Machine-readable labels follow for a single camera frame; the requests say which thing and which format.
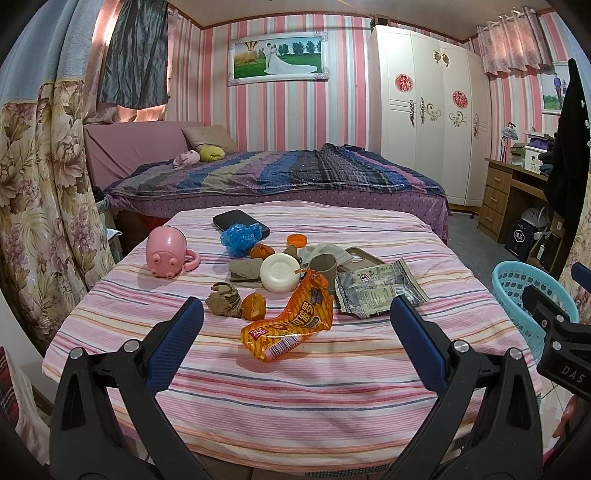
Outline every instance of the metal screw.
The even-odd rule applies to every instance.
[[[512,348],[509,350],[509,356],[513,360],[521,360],[523,358],[523,353],[521,353],[521,350],[518,350],[517,348]]]
[[[133,353],[139,348],[139,342],[137,340],[127,340],[123,345],[123,350],[127,353]]]
[[[82,348],[80,348],[79,346],[77,346],[76,348],[73,348],[72,351],[70,352],[70,358],[72,360],[78,360],[83,354],[84,354],[84,350]]]
[[[456,349],[457,352],[466,353],[470,349],[470,345],[464,340],[457,340],[453,342],[453,347]]]

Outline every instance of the snack bag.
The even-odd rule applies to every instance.
[[[316,332],[330,330],[333,298],[328,282],[319,273],[308,270],[304,280],[278,317],[257,320],[241,330],[242,343],[255,358],[270,362],[289,352]]]

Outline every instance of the white bowl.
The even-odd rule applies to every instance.
[[[287,293],[300,282],[298,261],[287,254],[268,256],[261,265],[262,286],[273,293]]]

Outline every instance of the smartphone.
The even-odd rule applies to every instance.
[[[269,236],[269,227],[255,220],[253,217],[244,213],[242,210],[231,210],[230,212],[220,213],[219,215],[213,217],[213,224],[222,232],[228,230],[235,223],[241,223],[243,225],[253,225],[255,223],[260,223],[262,227],[262,237],[267,238]]]

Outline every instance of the pink striped bedsheet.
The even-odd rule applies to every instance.
[[[525,352],[534,387],[541,379],[519,331],[501,306],[431,228],[415,216],[387,210],[334,207],[309,202],[269,202],[242,210],[269,226],[265,243],[277,250],[290,233],[309,243],[360,247],[386,262],[405,259],[431,299],[418,308],[451,339],[477,351]],[[205,299],[210,286],[228,278],[230,258],[212,217],[224,207],[181,212],[169,222],[186,235],[202,264],[173,281],[154,278],[145,265],[145,242],[98,282],[66,319],[43,362],[56,381],[67,353],[118,349],[171,319],[188,296]],[[259,291],[267,317],[278,315],[289,295],[239,287],[242,297]],[[359,320],[335,309],[332,330],[321,332],[279,360],[253,358],[240,342],[241,319],[214,316],[204,326],[170,388],[157,400],[194,452],[256,468],[302,473],[370,468],[392,462],[434,404],[394,333],[388,316]],[[132,424],[117,391],[116,415]],[[478,412],[475,395],[457,436]]]

